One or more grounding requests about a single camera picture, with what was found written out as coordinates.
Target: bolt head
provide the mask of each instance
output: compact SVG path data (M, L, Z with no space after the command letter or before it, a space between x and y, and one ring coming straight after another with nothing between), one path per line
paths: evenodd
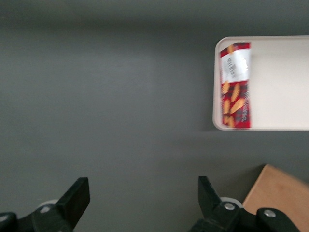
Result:
M3 215L3 216L0 217L0 222L3 222L3 221L5 221L8 218L9 218L8 215Z
M274 212L274 211L272 211L272 210L270 210L270 209L266 209L265 211L264 211L264 214L267 216L267 217L272 217L272 218L274 218L275 216L276 216L276 213Z
M40 210L40 213L41 214L44 214L46 212L48 212L50 210L50 207L49 206L44 206L41 210Z
M227 210L234 210L235 206L231 203L225 203L224 208L227 209Z

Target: gray table surface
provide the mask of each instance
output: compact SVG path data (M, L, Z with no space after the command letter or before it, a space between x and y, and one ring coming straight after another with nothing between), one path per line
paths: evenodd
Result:
M0 14L0 211L25 216L87 176L76 232L185 232L199 175L240 201L265 163L309 182L307 132L212 123L216 43L306 35L307 1L4 0Z

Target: wooden block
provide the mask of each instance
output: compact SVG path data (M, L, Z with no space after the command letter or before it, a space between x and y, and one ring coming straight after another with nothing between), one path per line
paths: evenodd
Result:
M263 168L243 206L252 214L264 207L279 209L300 231L309 231L309 186L271 165Z

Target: white label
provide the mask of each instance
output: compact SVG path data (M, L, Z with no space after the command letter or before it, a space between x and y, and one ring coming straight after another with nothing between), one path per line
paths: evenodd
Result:
M250 51L250 49L241 49L221 57L223 82L238 82L249 79Z

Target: red snack box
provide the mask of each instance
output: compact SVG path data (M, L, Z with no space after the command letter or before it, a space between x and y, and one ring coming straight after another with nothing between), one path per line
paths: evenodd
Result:
M231 128L250 128L250 42L235 43L220 52L222 123Z

